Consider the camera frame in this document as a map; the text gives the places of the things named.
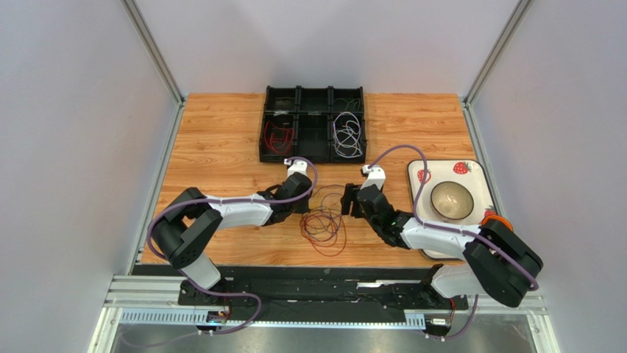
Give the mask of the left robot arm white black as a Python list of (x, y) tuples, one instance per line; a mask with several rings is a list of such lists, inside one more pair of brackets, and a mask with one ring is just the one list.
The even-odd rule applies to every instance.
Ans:
[(172, 268), (197, 287), (210, 290), (222, 278), (204, 254), (214, 234), (281, 223), (308, 203), (312, 185), (308, 176), (295, 172), (282, 184), (243, 198), (212, 199), (198, 188), (188, 188), (151, 222), (147, 240)]

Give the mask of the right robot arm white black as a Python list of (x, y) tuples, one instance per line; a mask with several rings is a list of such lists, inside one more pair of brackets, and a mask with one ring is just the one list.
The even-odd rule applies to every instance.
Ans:
[(394, 209), (379, 187), (351, 183), (344, 187), (341, 211), (367, 221), (389, 246), (463, 260), (464, 265), (435, 265), (424, 277), (442, 297), (488, 295), (502, 305), (518, 307), (528, 292), (539, 288), (542, 259), (496, 216), (473, 225), (422, 220)]

